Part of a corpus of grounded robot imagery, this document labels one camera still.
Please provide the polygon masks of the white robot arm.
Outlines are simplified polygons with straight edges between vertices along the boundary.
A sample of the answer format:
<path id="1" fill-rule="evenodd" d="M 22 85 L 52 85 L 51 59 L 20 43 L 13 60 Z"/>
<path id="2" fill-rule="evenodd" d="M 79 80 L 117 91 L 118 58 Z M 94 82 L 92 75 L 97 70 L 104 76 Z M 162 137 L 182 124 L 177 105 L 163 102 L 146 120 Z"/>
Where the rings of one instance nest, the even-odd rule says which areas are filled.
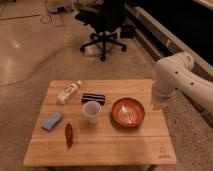
<path id="1" fill-rule="evenodd" d="M 153 94 L 159 101 L 164 101 L 179 89 L 213 114 L 213 82 L 195 75 L 193 67 L 193 56 L 187 52 L 158 60 L 154 65 Z"/>

